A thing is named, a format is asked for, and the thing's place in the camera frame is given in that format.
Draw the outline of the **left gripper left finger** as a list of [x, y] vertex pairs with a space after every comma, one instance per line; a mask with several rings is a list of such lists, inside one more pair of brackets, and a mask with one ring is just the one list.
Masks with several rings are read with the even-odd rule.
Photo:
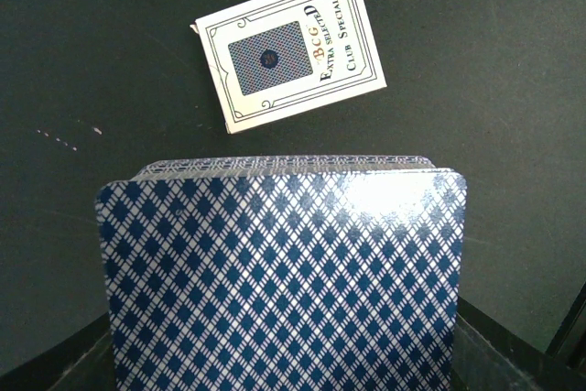
[[2, 390], [48, 390], [109, 336], [108, 314], [39, 356], [1, 376]]

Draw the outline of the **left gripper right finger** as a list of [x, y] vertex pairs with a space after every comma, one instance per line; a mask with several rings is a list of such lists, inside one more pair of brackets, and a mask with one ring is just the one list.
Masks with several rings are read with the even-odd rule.
[[585, 376], [459, 299], [452, 390], [583, 390]]

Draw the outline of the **blue playing card deck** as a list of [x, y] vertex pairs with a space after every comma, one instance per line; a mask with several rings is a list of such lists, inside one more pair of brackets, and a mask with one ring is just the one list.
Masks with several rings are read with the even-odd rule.
[[447, 390], [467, 182], [423, 157], [161, 161], [95, 201], [120, 390]]

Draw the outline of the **white playing card box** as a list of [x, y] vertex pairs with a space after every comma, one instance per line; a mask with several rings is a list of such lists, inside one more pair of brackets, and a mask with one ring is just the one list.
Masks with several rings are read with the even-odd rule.
[[364, 0], [250, 0], [191, 28], [230, 134], [386, 86]]

